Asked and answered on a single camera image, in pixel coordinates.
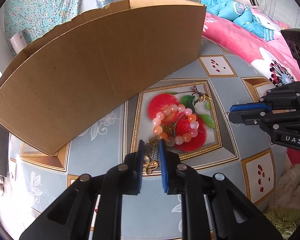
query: bead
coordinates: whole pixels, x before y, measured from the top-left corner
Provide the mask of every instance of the bead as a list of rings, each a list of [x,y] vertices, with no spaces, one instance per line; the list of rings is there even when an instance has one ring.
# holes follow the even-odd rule
[[[154,132],[154,134],[159,135],[160,133],[162,133],[162,127],[161,126],[155,126],[153,128],[153,132]]]
[[[194,114],[191,114],[188,116],[189,122],[195,121],[196,119],[197,119],[197,117]]]
[[[160,120],[163,120],[165,118],[165,115],[162,112],[157,113],[157,118]]]
[[[197,121],[192,121],[192,122],[190,123],[190,127],[191,127],[192,129],[198,129],[198,128],[199,128],[199,123],[198,123]]]
[[[192,114],[192,110],[190,108],[186,108],[185,109],[185,114],[186,114],[186,116],[191,115]]]
[[[185,111],[186,107],[183,104],[178,105],[178,111],[180,113],[183,113]]]
[[[166,145],[169,146],[169,147],[172,147],[175,145],[175,140],[173,137],[169,137],[167,140],[166,140]]]
[[[198,135],[198,130],[197,129],[190,129],[189,133],[191,134],[191,137],[197,137]]]
[[[171,112],[172,112],[172,113],[175,113],[176,111],[178,111],[177,105],[171,105],[171,106],[170,106],[170,109],[171,109]]]
[[[183,144],[183,138],[180,135],[176,136],[174,140],[177,145]]]
[[[161,124],[161,120],[157,117],[157,118],[154,118],[153,120],[152,120],[152,124],[154,125],[154,126],[158,126],[158,125],[160,125]]]
[[[166,134],[165,132],[162,132],[158,135],[158,138],[166,141],[168,139],[168,134]]]
[[[185,133],[182,137],[183,137],[184,142],[190,142],[191,141],[191,134],[190,133]]]
[[[169,115],[169,114],[171,114],[171,109],[170,109],[170,107],[165,107],[162,110],[162,112],[163,112],[164,115]]]

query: floral curtain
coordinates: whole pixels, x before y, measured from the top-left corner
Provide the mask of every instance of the floral curtain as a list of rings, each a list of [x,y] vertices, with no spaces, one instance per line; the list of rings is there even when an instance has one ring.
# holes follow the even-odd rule
[[[8,0],[4,5],[4,28],[13,55],[10,38],[22,30],[26,42],[42,37],[58,24],[78,15],[81,0]]]

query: metal screw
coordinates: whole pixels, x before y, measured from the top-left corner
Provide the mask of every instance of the metal screw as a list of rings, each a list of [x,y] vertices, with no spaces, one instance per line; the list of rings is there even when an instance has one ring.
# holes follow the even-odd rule
[[[225,176],[222,173],[217,173],[216,175],[214,175],[214,177],[216,178],[216,180],[224,180]]]
[[[128,169],[128,165],[127,164],[120,164],[118,165],[118,170],[119,171],[126,171]]]
[[[183,164],[183,163],[178,164],[178,165],[177,165],[177,169],[178,169],[179,171],[185,171],[185,170],[187,169],[187,165],[185,165],[185,164]]]
[[[80,177],[79,177],[80,181],[82,182],[85,182],[85,181],[88,181],[90,179],[90,175],[89,174],[82,174]]]

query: red apple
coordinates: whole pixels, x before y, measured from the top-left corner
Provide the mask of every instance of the red apple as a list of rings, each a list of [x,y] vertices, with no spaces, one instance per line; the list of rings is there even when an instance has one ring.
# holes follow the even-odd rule
[[[151,120],[156,118],[157,113],[162,112],[165,107],[170,107],[171,105],[179,105],[178,99],[171,94],[159,94],[151,99],[148,106],[148,115]],[[167,125],[169,122],[174,123],[179,116],[179,112],[171,113],[161,121],[161,124]]]
[[[204,145],[204,143],[207,140],[207,127],[205,122],[196,115],[197,117],[197,122],[199,123],[199,128],[198,128],[198,135],[194,138],[191,138],[190,142],[183,142],[181,145],[175,144],[174,146],[185,152],[191,152],[194,150],[199,149]],[[187,117],[184,115],[182,118],[178,120],[176,123],[176,129],[175,129],[175,135],[178,136],[183,136],[185,133],[188,133],[190,131],[190,122],[188,121]]]

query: blue comforter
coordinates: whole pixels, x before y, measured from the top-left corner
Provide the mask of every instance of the blue comforter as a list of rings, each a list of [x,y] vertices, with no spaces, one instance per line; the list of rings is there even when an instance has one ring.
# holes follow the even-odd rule
[[[247,31],[266,40],[274,40],[274,31],[263,26],[249,6],[233,0],[201,0],[207,6],[207,12],[245,28]]]

